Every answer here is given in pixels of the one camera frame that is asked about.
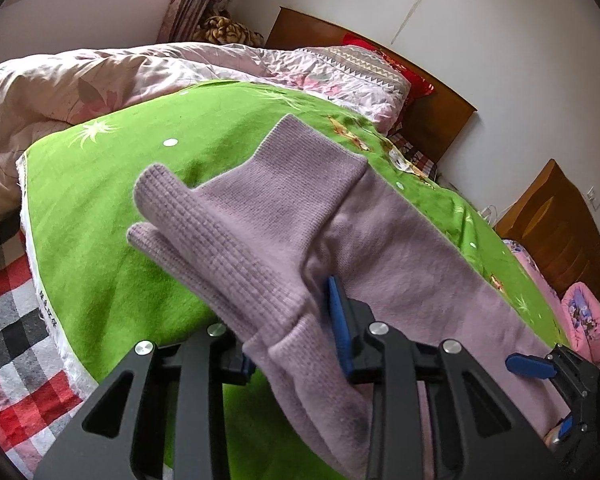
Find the cartoon print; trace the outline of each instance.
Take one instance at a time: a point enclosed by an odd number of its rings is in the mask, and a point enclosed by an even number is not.
[[[529,265],[531,265],[535,270],[540,272],[540,269],[538,269],[538,266],[536,265],[534,259],[531,257],[531,254],[526,252],[526,249],[521,244],[514,240],[503,240],[503,242],[512,252],[522,254],[525,257],[525,259],[529,262]]]
[[[424,182],[424,184],[427,184],[427,186],[433,188],[433,186],[427,180],[427,175],[415,164],[407,160],[402,152],[396,148],[395,144],[391,142],[391,140],[376,132],[374,132],[374,135],[380,141],[380,146],[382,146],[384,156],[389,160],[390,163],[394,165],[397,170],[403,171],[404,173],[412,173],[417,176],[421,182]]]
[[[505,296],[507,295],[506,291],[504,290],[504,284],[498,278],[496,278],[495,274],[491,275],[491,285],[493,285],[494,288],[497,288]]]
[[[573,299],[569,302],[569,314],[573,327],[577,330],[582,327],[587,339],[594,338],[595,330],[598,327],[597,322],[593,319],[593,315],[585,300],[584,295],[580,290],[576,290]]]
[[[330,120],[331,124],[333,125],[333,131],[336,132],[338,135],[344,137],[345,139],[349,139],[351,142],[353,142],[353,144],[356,145],[356,147],[359,150],[362,150],[363,152],[372,152],[373,151],[370,147],[368,147],[362,141],[362,139],[360,139],[355,134],[352,134],[349,130],[347,130],[347,128],[345,126],[343,126],[338,121],[336,121],[336,119],[334,119],[331,116],[327,116],[327,117]]]

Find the red plaid blanket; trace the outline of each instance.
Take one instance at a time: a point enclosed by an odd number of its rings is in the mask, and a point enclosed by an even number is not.
[[[40,317],[16,214],[0,224],[0,446],[27,478],[81,403]]]
[[[438,177],[438,165],[424,153],[418,151],[413,144],[405,139],[402,136],[401,130],[402,123],[398,122],[391,130],[389,130],[387,137],[395,147],[400,150],[404,155],[404,158],[412,162],[416,168],[435,182]]]

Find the wall outlet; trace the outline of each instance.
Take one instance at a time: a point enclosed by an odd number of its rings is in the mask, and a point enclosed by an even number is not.
[[[596,189],[593,186],[587,191],[587,199],[589,200],[593,211],[600,209],[600,200],[596,196]]]

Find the wooden headboard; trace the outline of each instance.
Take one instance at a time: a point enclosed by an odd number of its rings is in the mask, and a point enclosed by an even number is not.
[[[600,302],[600,233],[584,198],[550,160],[496,225],[520,242],[560,295],[584,282]]]
[[[266,47],[293,50],[304,46],[337,46],[348,32],[351,31],[282,7]],[[439,161],[476,108],[429,72],[375,41],[364,39],[435,86],[432,95],[417,99],[407,108],[402,126],[403,135],[411,144],[435,162]]]

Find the knit fabric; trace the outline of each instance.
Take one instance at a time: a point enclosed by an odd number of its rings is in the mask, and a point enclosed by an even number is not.
[[[330,465],[363,478],[370,402],[339,369],[324,283],[412,340],[460,340],[541,434],[568,409],[509,374],[512,352],[549,349],[501,295],[367,164],[285,116],[244,164],[193,190],[160,165],[134,199],[150,222],[128,240],[244,341],[287,418]]]

